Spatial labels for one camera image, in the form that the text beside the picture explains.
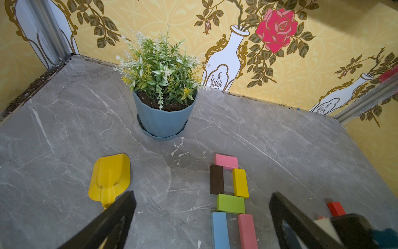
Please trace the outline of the light blue block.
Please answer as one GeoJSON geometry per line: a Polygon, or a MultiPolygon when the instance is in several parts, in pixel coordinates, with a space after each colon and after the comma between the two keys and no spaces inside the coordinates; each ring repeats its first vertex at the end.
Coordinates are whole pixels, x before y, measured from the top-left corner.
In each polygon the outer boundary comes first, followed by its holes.
{"type": "Polygon", "coordinates": [[[227,215],[225,212],[211,214],[212,245],[214,249],[230,249],[227,215]]]}

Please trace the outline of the red block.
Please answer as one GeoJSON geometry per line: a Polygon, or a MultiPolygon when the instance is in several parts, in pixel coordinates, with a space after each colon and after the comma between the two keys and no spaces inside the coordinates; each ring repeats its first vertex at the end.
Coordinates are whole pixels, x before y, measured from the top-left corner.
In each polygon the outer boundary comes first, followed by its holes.
{"type": "Polygon", "coordinates": [[[346,212],[340,202],[329,202],[326,205],[333,217],[346,215],[346,212]]]}

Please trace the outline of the dark brown block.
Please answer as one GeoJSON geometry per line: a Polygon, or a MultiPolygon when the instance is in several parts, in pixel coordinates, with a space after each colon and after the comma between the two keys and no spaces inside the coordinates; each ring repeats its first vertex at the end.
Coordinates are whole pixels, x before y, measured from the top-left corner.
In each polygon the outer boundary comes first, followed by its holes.
{"type": "Polygon", "coordinates": [[[210,166],[210,193],[213,195],[224,194],[224,178],[222,166],[210,166]]]}

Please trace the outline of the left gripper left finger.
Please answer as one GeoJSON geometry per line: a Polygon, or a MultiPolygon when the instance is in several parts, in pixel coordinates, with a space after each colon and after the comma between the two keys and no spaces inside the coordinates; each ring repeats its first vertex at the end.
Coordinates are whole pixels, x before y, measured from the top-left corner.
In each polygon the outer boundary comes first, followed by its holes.
{"type": "Polygon", "coordinates": [[[133,191],[122,194],[61,249],[123,249],[136,209],[133,191]]]}

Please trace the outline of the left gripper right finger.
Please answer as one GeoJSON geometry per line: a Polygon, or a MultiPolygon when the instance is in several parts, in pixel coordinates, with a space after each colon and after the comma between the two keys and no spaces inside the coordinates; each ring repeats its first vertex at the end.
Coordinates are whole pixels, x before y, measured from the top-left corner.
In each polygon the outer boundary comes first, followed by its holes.
{"type": "Polygon", "coordinates": [[[281,249],[300,248],[297,238],[309,249],[344,248],[280,192],[272,194],[269,209],[281,249]]]}

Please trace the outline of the green block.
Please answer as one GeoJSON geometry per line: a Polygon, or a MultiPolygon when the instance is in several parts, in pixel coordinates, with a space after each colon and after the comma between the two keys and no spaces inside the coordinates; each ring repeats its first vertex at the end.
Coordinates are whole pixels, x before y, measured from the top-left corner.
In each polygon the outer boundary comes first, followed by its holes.
{"type": "Polygon", "coordinates": [[[245,214],[245,199],[232,195],[217,195],[217,211],[231,214],[245,214]]]}

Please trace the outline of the pink block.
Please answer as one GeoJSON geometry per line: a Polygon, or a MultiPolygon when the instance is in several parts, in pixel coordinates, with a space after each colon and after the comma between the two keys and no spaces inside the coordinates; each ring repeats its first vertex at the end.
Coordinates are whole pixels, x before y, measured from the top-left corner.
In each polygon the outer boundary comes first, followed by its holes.
{"type": "Polygon", "coordinates": [[[215,165],[224,167],[227,170],[238,169],[238,159],[236,157],[215,154],[215,165]]]}
{"type": "Polygon", "coordinates": [[[237,216],[240,244],[242,249],[258,249],[257,236],[254,219],[250,214],[239,214],[237,216]]]}

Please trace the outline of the yellow block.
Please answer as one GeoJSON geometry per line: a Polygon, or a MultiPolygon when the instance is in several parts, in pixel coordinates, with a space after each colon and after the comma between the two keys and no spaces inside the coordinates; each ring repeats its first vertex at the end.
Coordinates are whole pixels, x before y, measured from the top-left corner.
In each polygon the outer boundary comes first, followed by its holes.
{"type": "Polygon", "coordinates": [[[232,174],[233,174],[234,196],[248,199],[249,190],[248,190],[246,171],[243,169],[233,169],[232,174]]]}

